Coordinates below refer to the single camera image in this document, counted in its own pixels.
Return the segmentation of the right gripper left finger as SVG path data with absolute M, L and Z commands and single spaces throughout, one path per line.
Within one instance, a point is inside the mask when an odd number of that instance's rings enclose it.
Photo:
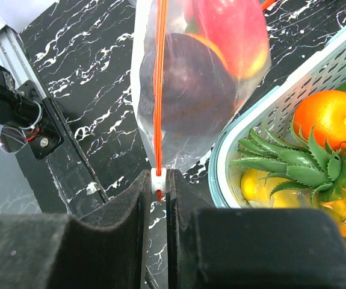
M 69 214 L 0 214 L 0 288 L 140 288 L 150 171 L 105 205 Z

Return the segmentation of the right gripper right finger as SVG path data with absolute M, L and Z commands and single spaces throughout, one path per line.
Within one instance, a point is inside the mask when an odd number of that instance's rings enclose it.
M 166 176 L 170 288 L 346 288 L 346 244 L 321 210 L 219 209 Z

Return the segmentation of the orange fruit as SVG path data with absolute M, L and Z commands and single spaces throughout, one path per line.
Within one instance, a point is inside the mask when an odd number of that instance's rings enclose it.
M 346 92 L 325 90 L 300 102 L 294 111 L 293 129 L 297 136 L 309 138 L 310 131 L 320 146 L 333 150 L 346 147 Z

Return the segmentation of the clear orange-zip bag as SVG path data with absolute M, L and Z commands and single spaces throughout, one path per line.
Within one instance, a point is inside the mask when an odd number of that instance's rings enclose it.
M 210 150 L 270 68 L 270 1 L 134 1 L 131 96 L 151 169 L 186 172 Z

